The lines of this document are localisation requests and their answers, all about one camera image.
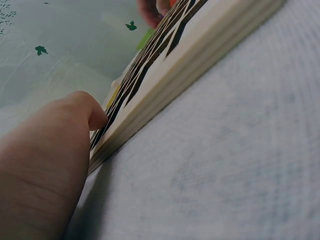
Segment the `green leaf pattern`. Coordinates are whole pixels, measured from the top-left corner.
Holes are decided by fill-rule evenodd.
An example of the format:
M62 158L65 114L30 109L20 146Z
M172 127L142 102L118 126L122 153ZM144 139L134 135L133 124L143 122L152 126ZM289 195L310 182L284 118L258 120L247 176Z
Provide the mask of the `green leaf pattern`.
M6 27L13 24L11 19L16 14L16 11L11 11L10 0L0 0L0 37L4 35Z

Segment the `human skin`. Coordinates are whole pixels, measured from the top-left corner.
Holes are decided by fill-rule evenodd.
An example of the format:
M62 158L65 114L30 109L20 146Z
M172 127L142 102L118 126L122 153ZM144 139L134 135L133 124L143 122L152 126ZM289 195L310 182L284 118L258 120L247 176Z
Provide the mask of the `human skin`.
M156 28L170 10L169 0L136 0L140 15L152 28Z
M61 239L83 190L90 130L108 118L88 93L50 102L0 139L0 239Z

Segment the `fabric surface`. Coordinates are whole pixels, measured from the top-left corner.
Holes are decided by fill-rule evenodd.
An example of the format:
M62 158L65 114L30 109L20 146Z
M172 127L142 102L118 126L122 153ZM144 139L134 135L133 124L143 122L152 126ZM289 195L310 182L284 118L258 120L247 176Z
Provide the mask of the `fabric surface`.
M87 180L66 239L318 240L320 1L285 6Z
M147 29L135 0L0 0L0 137L76 90L102 104Z

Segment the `orange object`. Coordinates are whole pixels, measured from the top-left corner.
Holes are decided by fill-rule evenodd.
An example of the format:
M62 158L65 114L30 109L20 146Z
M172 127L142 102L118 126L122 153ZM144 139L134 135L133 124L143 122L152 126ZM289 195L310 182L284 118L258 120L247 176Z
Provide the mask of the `orange object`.
M170 0L170 7L172 7L175 3L176 3L177 0Z

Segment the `book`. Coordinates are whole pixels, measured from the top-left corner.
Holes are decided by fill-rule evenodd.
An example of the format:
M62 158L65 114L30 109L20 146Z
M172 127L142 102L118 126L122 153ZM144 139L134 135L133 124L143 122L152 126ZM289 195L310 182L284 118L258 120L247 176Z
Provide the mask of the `book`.
M285 0L178 0L111 86L90 140L91 174Z

